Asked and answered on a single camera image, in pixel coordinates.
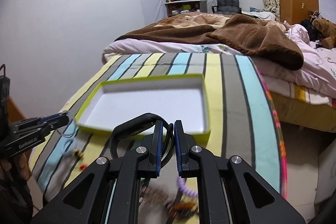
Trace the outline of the person left hand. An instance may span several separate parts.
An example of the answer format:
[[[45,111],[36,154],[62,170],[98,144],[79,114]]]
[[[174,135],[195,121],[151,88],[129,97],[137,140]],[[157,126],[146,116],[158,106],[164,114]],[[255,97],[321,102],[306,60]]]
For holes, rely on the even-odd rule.
[[[25,181],[27,181],[31,177],[28,159],[25,153],[16,157],[13,160],[13,162],[9,162],[8,160],[1,159],[1,170],[0,170],[1,181],[5,179],[5,174],[12,169],[17,170],[21,178]]]

